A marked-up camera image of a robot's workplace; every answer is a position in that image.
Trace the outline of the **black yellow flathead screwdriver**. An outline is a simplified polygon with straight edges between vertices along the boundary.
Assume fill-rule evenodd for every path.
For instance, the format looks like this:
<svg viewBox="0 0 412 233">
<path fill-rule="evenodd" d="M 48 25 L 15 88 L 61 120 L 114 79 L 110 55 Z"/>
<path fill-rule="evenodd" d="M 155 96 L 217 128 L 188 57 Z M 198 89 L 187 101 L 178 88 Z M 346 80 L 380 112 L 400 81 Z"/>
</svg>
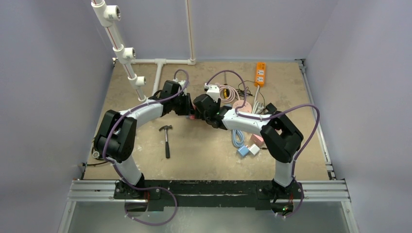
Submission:
<svg viewBox="0 0 412 233">
<path fill-rule="evenodd" d="M 227 88 L 228 83 L 227 83 L 227 75 L 226 72 L 223 73 L 223 79 L 224 79 L 224 86 L 225 88 L 223 89 L 223 97 L 225 99 L 228 99 L 230 96 L 230 90 Z"/>
</svg>

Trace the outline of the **pink round socket base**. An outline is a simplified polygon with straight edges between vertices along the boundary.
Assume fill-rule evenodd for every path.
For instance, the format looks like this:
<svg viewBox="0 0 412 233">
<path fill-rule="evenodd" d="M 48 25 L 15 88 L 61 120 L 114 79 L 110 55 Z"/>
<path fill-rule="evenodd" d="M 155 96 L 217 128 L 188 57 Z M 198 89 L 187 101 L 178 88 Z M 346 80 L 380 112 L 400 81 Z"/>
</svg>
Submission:
<svg viewBox="0 0 412 233">
<path fill-rule="evenodd" d="M 244 113 L 251 113 L 252 112 L 252 105 L 249 102 L 245 102 L 245 104 L 243 104 L 243 100 L 237 100 L 233 103 L 232 108 L 236 109 L 238 108 L 238 110 L 240 112 L 244 112 Z"/>
</svg>

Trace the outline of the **pink cube power socket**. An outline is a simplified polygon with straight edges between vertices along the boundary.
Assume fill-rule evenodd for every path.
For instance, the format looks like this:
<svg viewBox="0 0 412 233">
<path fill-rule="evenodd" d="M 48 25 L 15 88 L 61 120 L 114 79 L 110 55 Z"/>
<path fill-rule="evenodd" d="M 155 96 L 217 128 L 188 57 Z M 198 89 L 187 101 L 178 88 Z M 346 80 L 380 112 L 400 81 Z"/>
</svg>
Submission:
<svg viewBox="0 0 412 233">
<path fill-rule="evenodd" d="M 252 134 L 250 139 L 251 141 L 253 141 L 255 145 L 257 145 L 260 148 L 265 144 L 263 138 L 259 135 Z"/>
</svg>

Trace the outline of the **orange power strip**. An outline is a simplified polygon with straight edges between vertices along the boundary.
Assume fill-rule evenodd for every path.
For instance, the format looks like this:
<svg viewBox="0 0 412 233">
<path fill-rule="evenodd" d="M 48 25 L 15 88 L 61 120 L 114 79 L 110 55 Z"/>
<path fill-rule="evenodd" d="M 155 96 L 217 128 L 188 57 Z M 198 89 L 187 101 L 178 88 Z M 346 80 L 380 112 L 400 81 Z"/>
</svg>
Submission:
<svg viewBox="0 0 412 233">
<path fill-rule="evenodd" d="M 266 63 L 258 62 L 255 71 L 255 86 L 263 87 L 265 85 L 266 78 Z"/>
</svg>

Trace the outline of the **white plug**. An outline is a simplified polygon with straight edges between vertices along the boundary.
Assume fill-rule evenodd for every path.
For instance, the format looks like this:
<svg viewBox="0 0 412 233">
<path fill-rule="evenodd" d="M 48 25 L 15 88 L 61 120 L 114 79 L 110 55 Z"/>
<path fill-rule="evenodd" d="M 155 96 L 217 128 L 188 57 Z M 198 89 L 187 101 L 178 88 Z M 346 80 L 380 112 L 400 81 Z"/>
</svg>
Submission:
<svg viewBox="0 0 412 233">
<path fill-rule="evenodd" d="M 256 144 L 250 145 L 250 146 L 248 147 L 248 149 L 249 149 L 249 152 L 250 152 L 253 156 L 256 156 L 256 155 L 259 153 L 259 151 L 260 151 L 260 147 L 257 146 Z"/>
</svg>

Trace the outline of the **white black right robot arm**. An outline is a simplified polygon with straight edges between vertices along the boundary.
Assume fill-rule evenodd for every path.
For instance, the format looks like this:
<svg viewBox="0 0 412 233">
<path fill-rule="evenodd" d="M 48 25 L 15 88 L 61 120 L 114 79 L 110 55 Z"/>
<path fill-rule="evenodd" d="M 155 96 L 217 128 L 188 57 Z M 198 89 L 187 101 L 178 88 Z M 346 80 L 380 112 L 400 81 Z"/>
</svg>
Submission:
<svg viewBox="0 0 412 233">
<path fill-rule="evenodd" d="M 257 115 L 221 106 L 221 102 L 201 94 L 193 101 L 196 117 L 215 129 L 239 130 L 263 138 L 270 155 L 276 160 L 273 192 L 283 198 L 292 191 L 292 161 L 304 139 L 302 133 L 283 112 L 269 103 L 266 114 Z"/>
</svg>

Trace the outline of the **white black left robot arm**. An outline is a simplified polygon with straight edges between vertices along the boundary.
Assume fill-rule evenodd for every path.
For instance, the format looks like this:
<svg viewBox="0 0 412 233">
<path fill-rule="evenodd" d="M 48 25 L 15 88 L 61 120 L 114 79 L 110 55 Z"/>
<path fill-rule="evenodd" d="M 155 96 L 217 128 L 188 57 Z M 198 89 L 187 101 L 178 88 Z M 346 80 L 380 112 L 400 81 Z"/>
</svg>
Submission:
<svg viewBox="0 0 412 233">
<path fill-rule="evenodd" d="M 120 179 L 127 184 L 126 193 L 134 199 L 145 192 L 144 176 L 132 157 L 137 128 L 149 121 L 175 111 L 179 116 L 193 112 L 190 95 L 186 93 L 188 81 L 167 80 L 163 89 L 143 104 L 130 110 L 108 110 L 94 138 L 94 149 L 114 166 Z"/>
</svg>

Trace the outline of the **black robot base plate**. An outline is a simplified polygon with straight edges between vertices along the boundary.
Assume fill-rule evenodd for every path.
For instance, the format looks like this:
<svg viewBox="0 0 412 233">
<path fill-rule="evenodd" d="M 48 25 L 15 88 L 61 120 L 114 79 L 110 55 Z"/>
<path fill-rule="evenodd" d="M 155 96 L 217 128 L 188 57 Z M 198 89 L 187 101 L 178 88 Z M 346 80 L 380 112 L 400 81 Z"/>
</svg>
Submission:
<svg viewBox="0 0 412 233">
<path fill-rule="evenodd" d="M 273 181 L 205 181 L 205 180 L 146 180 L 143 190 L 136 190 L 123 181 L 115 182 L 114 199 L 142 201 L 149 211 L 164 207 L 223 207 L 254 208 L 288 213 L 294 200 L 304 194 L 301 184 L 293 181 L 281 187 Z"/>
</svg>

